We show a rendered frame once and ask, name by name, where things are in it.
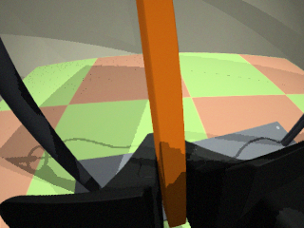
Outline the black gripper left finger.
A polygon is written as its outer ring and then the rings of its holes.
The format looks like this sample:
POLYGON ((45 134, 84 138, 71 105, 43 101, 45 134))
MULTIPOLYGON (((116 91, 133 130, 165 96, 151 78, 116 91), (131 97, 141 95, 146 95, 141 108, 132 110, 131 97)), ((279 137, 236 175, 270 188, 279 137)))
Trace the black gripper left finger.
POLYGON ((9 228, 164 228, 162 212, 152 133, 103 189, 16 195, 0 204, 0 217, 9 228))

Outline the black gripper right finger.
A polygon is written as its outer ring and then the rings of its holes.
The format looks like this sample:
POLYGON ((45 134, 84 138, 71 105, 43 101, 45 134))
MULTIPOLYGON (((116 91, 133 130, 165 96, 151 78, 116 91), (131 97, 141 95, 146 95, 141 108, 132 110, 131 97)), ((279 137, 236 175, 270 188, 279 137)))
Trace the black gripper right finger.
POLYGON ((246 228, 263 195, 304 175, 304 141, 250 160, 185 140, 191 228, 246 228))

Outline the orange bar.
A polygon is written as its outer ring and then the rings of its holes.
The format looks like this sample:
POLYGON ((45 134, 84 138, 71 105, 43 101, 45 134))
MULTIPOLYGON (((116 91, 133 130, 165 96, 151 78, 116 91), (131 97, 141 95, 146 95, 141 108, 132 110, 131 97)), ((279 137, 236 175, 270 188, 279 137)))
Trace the orange bar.
POLYGON ((186 224, 181 66, 172 0, 137 0, 149 115, 168 228, 186 224))

